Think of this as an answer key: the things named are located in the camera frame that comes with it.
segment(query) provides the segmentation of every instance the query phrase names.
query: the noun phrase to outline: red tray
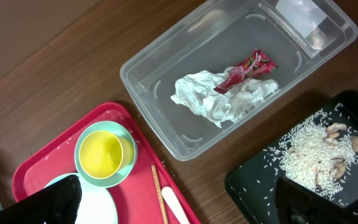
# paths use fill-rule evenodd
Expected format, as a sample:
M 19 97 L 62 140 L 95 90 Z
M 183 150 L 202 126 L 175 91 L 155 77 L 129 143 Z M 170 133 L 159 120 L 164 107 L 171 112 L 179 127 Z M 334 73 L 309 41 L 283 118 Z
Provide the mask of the red tray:
M 131 174 L 118 186 L 109 188 L 117 206 L 119 223 L 163 223 L 151 165 L 155 164 L 161 188 L 170 186 L 176 193 L 190 223 L 200 221 L 190 208 L 167 170 L 150 147 L 128 111 L 119 103 L 104 103 L 21 164 L 12 180 L 16 202 L 43 189 L 55 177 L 76 172 L 74 149 L 80 134 L 98 121 L 115 121 L 127 128 L 138 145 L 138 158 Z M 165 204 L 170 224 L 179 223 Z

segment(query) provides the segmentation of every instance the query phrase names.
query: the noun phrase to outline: red snack wrapper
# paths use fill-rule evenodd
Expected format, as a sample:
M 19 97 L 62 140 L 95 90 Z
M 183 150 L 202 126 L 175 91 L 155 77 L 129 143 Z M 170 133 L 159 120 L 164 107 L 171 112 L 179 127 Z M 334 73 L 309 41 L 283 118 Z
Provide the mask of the red snack wrapper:
M 270 73 L 277 68 L 277 64 L 263 51 L 255 49 L 243 62 L 235 65 L 229 78 L 214 88 L 218 93 L 225 94 L 231 87 L 244 81 L 246 78 L 254 78 L 264 73 Z

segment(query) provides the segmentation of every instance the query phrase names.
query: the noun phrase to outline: chopstick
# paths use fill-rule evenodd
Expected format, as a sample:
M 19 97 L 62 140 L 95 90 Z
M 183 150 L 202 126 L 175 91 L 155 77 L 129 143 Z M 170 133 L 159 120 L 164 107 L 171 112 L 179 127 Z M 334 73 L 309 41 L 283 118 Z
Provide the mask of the chopstick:
M 164 224 L 168 224 L 168 217 L 165 211 L 165 205 L 161 195 L 160 181 L 158 180 L 158 174 L 157 174 L 157 170 L 155 169 L 155 165 L 152 165 L 152 171 L 153 171 L 155 188 L 157 189 L 158 201 L 160 202 L 162 219 L 164 220 Z

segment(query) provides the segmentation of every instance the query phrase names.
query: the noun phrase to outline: clear plastic container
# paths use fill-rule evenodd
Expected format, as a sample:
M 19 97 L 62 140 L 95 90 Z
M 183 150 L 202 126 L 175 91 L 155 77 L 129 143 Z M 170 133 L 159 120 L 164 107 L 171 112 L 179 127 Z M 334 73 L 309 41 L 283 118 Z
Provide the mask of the clear plastic container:
M 282 96 L 357 34 L 331 0 L 210 0 L 126 62 L 121 78 L 156 135 L 175 158 L 187 161 Z M 202 70 L 222 72 L 255 48 L 278 65 L 259 78 L 278 81 L 280 89 L 239 121 L 219 128 L 170 99 L 179 78 Z

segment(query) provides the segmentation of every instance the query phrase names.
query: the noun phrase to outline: dark brown wood surface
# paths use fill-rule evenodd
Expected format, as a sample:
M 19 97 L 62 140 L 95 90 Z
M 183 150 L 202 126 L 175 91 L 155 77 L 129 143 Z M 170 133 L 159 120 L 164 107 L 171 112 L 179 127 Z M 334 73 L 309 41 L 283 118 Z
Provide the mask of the dark brown wood surface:
M 358 39 L 223 141 L 188 162 L 174 159 L 119 77 L 127 60 L 202 0 L 105 0 L 0 80 L 0 199 L 14 203 L 17 166 L 96 105 L 133 115 L 202 223 L 247 223 L 224 189 L 233 168 L 346 89 L 358 90 Z M 358 1 L 337 0 L 358 26 Z

